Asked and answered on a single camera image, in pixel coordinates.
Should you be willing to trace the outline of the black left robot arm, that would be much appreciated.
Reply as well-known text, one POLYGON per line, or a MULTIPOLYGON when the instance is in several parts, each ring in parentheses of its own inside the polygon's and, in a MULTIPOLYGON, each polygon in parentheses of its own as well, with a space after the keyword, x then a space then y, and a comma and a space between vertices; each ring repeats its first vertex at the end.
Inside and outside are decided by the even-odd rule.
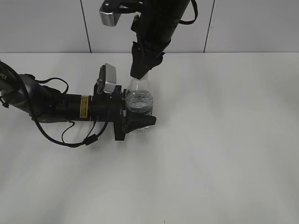
POLYGON ((116 68, 101 66, 93 95, 69 94, 46 86, 50 80, 37 80, 31 74, 18 74, 4 62, 0 63, 0 101, 5 108, 13 106, 30 115, 41 128, 42 123, 75 121, 112 123, 114 138, 139 128, 153 126, 156 117, 131 112, 125 105, 126 91, 116 85, 116 68))

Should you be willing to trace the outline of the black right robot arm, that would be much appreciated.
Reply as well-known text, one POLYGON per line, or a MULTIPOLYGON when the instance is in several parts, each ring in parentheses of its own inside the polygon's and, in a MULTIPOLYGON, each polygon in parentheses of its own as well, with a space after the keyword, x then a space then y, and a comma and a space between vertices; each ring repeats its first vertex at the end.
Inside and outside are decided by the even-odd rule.
POLYGON ((135 16, 131 26, 137 41, 132 46, 130 76, 140 80, 148 71, 160 65, 177 26, 190 25, 197 16, 198 7, 194 0, 146 1, 145 9, 135 16), (183 21, 181 18, 190 2, 193 4, 194 19, 183 21))

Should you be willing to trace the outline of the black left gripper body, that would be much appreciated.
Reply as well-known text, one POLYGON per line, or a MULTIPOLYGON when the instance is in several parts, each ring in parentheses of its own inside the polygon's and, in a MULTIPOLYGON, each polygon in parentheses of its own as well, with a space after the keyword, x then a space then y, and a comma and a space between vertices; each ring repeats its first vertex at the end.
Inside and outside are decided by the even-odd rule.
POLYGON ((92 97, 92 121, 106 122, 109 114, 108 123, 113 123, 114 139, 124 141, 125 133, 123 131, 123 110, 124 93, 122 87, 117 85, 113 93, 97 93, 98 86, 94 86, 92 97))

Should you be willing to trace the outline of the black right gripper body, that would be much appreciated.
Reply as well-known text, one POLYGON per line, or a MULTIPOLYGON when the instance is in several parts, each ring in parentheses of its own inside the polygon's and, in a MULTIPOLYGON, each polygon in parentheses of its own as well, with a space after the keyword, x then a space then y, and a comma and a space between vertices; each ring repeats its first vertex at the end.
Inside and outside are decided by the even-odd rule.
POLYGON ((180 19, 180 0, 149 0, 134 31, 147 53, 160 56, 170 44, 180 19))

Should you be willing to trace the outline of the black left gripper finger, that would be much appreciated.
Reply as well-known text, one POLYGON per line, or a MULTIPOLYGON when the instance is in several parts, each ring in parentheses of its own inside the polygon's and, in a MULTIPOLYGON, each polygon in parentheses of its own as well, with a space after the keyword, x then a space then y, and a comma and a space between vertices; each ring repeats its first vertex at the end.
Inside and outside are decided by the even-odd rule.
POLYGON ((123 125, 123 131, 125 134, 135 131, 137 129, 145 128, 148 126, 153 126, 156 123, 156 117, 149 115, 141 115, 125 118, 125 123, 123 125))

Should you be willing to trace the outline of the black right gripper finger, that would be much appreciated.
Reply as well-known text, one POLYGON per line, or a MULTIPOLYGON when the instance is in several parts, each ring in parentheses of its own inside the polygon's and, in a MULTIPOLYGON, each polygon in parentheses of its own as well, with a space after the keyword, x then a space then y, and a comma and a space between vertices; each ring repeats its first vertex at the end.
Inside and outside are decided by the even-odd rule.
POLYGON ((139 43, 143 51, 143 66, 145 73, 162 63, 165 43, 144 42, 144 40, 138 40, 137 43, 139 43))
POLYGON ((132 46, 132 65, 130 70, 131 77, 144 77, 143 51, 139 43, 133 42, 132 46))

